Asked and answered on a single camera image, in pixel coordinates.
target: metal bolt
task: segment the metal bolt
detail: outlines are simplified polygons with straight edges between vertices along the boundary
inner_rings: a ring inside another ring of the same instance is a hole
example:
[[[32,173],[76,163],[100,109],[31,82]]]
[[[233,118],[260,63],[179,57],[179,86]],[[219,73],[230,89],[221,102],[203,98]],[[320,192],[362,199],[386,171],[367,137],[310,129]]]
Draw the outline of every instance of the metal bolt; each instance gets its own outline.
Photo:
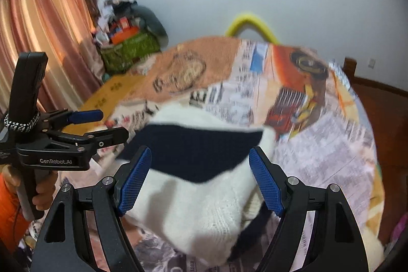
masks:
[[[330,185],[330,189],[332,192],[339,192],[340,191],[340,187],[336,184],[331,184]]]
[[[294,176],[291,176],[291,177],[288,179],[288,182],[289,182],[291,185],[295,186],[295,185],[297,185],[297,184],[299,183],[299,179],[298,179],[298,178],[295,178]]]
[[[71,189],[71,185],[70,184],[64,184],[62,187],[61,187],[61,190],[63,191],[63,192],[67,192],[68,190],[70,190]]]
[[[111,176],[107,176],[106,178],[102,179],[102,183],[107,186],[113,182],[113,178]]]

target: knitted garment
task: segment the knitted garment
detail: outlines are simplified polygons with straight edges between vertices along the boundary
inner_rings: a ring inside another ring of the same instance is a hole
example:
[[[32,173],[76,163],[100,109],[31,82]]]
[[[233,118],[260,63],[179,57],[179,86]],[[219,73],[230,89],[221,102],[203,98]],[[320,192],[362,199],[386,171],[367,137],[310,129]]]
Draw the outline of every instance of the knitted garment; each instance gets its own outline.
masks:
[[[249,150],[259,145],[271,157],[274,144],[270,127],[239,127],[198,108],[166,105],[118,157],[130,160],[141,145],[152,151],[126,219],[209,266],[224,264],[263,201]]]

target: electrical socket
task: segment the electrical socket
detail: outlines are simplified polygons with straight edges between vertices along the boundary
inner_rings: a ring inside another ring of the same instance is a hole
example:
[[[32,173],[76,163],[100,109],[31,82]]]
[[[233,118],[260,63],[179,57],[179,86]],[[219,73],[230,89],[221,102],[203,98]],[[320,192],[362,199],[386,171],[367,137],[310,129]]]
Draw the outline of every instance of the electrical socket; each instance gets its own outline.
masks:
[[[369,68],[374,68],[374,66],[375,66],[375,59],[371,58],[371,59],[368,61],[368,67],[369,67]]]

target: sweater sleeve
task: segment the sweater sleeve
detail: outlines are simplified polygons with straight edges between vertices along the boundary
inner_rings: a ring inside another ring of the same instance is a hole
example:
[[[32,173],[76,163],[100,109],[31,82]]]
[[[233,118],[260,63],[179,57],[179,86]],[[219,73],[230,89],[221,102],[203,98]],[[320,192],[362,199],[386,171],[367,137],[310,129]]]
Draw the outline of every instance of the sweater sleeve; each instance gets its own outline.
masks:
[[[16,249],[30,224],[20,212],[17,216],[13,236],[13,224],[19,204],[17,195],[9,192],[3,176],[0,174],[0,239],[11,253]]]

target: human hand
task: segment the human hand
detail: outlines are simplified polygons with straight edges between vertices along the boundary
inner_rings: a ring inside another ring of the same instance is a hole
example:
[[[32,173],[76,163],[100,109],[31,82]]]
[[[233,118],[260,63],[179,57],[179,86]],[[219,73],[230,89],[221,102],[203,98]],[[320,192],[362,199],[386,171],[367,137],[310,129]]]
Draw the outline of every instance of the human hand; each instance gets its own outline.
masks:
[[[6,165],[3,168],[3,179],[9,192],[16,194],[17,188],[20,186],[21,177],[17,169],[11,165]],[[38,211],[45,211],[50,208],[55,192],[55,182],[58,178],[58,171],[52,171],[44,178],[37,187],[38,195],[33,197],[33,204]]]

